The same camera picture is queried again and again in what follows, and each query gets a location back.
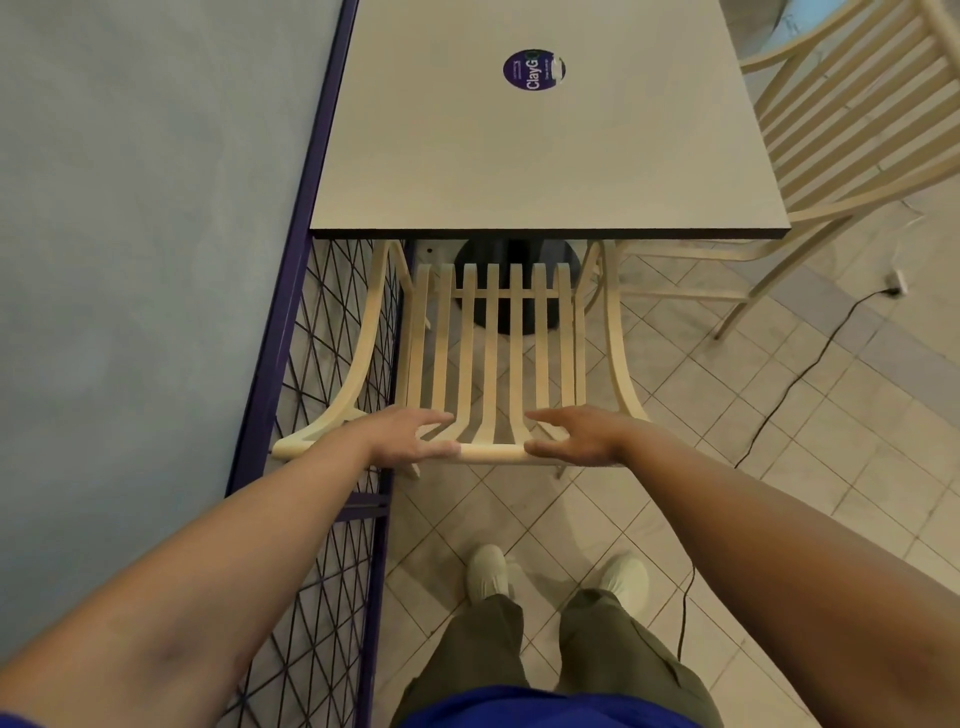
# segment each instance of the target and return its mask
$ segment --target foot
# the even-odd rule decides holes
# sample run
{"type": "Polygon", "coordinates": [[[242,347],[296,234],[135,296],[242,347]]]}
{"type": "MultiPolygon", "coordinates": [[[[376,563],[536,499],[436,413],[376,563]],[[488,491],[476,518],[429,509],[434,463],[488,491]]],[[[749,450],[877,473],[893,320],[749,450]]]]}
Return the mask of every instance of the foot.
{"type": "Polygon", "coordinates": [[[493,595],[510,596],[510,578],[503,551],[487,544],[473,553],[467,565],[467,596],[470,604],[476,604],[493,595]]]}
{"type": "Polygon", "coordinates": [[[650,595],[647,568],[632,553],[615,556],[600,577],[600,589],[612,593],[627,614],[635,618],[647,605],[650,595]]]}

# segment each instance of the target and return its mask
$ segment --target table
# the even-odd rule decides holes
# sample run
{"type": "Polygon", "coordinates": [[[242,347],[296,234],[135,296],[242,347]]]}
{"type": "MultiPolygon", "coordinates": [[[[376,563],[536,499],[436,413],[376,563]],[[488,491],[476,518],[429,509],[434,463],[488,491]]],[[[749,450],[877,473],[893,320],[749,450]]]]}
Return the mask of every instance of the table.
{"type": "Polygon", "coordinates": [[[360,0],[311,230],[482,251],[789,223],[717,0],[360,0]]]}

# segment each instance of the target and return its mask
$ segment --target olive green pants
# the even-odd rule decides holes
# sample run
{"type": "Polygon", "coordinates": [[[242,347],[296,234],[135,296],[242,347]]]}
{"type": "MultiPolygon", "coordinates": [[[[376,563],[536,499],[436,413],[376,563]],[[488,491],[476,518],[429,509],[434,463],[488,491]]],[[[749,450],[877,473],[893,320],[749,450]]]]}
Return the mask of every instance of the olive green pants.
{"type": "MultiPolygon", "coordinates": [[[[520,647],[523,610],[507,596],[453,619],[423,673],[407,687],[392,728],[451,695],[492,685],[529,688],[520,647]]],[[[586,589],[560,619],[563,668],[556,692],[601,692],[648,700],[704,728],[723,722],[700,678],[628,615],[610,592],[586,589]]]]}

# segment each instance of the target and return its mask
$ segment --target power cord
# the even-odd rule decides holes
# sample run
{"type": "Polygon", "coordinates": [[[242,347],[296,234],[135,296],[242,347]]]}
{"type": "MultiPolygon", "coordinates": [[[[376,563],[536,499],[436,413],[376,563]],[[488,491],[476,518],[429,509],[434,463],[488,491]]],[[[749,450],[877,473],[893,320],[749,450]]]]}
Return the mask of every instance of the power cord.
{"type": "MultiPolygon", "coordinates": [[[[763,418],[763,422],[760,423],[760,427],[756,430],[756,433],[754,433],[753,440],[750,441],[750,446],[747,448],[747,451],[746,453],[744,453],[743,457],[737,460],[736,465],[734,465],[735,468],[739,468],[740,465],[743,463],[743,461],[746,460],[748,457],[750,457],[750,453],[754,451],[754,445],[756,444],[756,439],[760,436],[760,433],[763,431],[763,428],[767,426],[767,423],[770,422],[770,419],[775,414],[777,414],[777,410],[779,410],[780,407],[783,405],[783,403],[786,401],[787,395],[790,394],[790,390],[793,389],[793,386],[798,381],[803,379],[811,369],[813,369],[815,366],[817,366],[817,364],[821,362],[821,360],[824,358],[824,355],[827,353],[827,349],[829,349],[830,344],[833,343],[833,339],[836,337],[838,333],[840,333],[840,329],[844,327],[844,324],[846,324],[850,320],[856,308],[861,303],[868,301],[874,296],[879,296],[881,293],[885,296],[889,296],[890,298],[896,298],[903,293],[903,289],[898,286],[892,286],[890,288],[884,288],[881,291],[874,291],[869,296],[864,296],[862,299],[854,303],[853,306],[851,306],[851,309],[847,312],[847,315],[844,316],[843,321],[840,322],[840,325],[833,330],[833,333],[827,339],[827,342],[825,343],[823,350],[820,352],[820,355],[816,358],[816,360],[810,366],[808,366],[806,369],[800,372],[794,378],[794,380],[790,382],[789,386],[787,386],[787,388],[783,391],[783,396],[780,397],[780,401],[777,402],[777,406],[774,407],[773,410],[771,410],[769,415],[763,418]]],[[[690,594],[690,588],[693,586],[693,581],[696,578],[697,578],[697,570],[694,569],[693,574],[690,577],[690,583],[686,585],[686,589],[684,590],[684,611],[680,621],[680,641],[677,643],[677,660],[678,661],[682,659],[682,656],[684,654],[684,636],[686,635],[686,599],[687,599],[687,596],[690,594]]]]}

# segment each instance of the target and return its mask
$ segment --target light blue wall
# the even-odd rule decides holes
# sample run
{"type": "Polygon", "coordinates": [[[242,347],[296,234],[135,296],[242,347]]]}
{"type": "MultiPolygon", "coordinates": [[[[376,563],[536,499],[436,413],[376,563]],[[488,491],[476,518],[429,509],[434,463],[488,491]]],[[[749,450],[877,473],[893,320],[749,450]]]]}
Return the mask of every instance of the light blue wall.
{"type": "Polygon", "coordinates": [[[0,4],[0,659],[223,496],[339,9],[0,4]]]}

